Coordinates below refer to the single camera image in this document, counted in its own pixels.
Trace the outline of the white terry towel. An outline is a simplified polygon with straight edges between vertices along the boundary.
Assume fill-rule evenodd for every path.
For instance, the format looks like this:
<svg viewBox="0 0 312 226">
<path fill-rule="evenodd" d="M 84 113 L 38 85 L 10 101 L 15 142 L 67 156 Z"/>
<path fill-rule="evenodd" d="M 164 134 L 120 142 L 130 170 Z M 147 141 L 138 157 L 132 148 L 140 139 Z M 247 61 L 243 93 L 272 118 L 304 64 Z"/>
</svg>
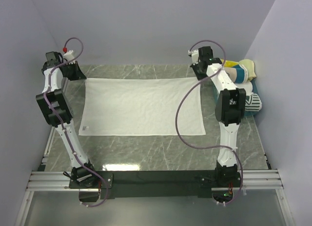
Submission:
<svg viewBox="0 0 312 226">
<path fill-rule="evenodd" d="M 196 77 L 85 81 L 80 136 L 205 135 Z"/>
</svg>

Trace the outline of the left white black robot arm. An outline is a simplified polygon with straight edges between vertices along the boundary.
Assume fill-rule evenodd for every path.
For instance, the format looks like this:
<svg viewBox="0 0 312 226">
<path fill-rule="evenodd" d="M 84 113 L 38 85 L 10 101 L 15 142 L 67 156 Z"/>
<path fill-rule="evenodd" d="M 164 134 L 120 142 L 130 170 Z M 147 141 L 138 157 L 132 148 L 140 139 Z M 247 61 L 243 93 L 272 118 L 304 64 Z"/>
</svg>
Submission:
<svg viewBox="0 0 312 226">
<path fill-rule="evenodd" d="M 81 188 L 92 188 L 98 182 L 98 175 L 90 159 L 83 151 L 74 126 L 74 113 L 65 97 L 62 81 L 86 80 L 75 60 L 74 51 L 47 52 L 42 73 L 45 77 L 44 89 L 36 96 L 37 104 L 46 120 L 54 127 L 65 145 L 71 161 L 71 174 L 63 174 L 70 178 L 71 184 Z"/>
</svg>

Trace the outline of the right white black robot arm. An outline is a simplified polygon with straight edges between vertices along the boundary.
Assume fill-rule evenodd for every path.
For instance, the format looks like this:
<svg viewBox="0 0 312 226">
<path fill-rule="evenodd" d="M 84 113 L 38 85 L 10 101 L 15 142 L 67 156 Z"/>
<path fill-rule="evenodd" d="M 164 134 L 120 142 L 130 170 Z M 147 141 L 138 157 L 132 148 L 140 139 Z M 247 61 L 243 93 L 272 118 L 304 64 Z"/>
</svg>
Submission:
<svg viewBox="0 0 312 226">
<path fill-rule="evenodd" d="M 220 127 L 221 149 L 214 180 L 217 185 L 224 187 L 240 178 L 235 152 L 237 133 L 245 111 L 246 91 L 233 83 L 221 60 L 214 58 L 210 46 L 189 51 L 188 54 L 192 58 L 191 68 L 196 77 L 202 80 L 209 76 L 218 93 L 215 117 Z"/>
</svg>

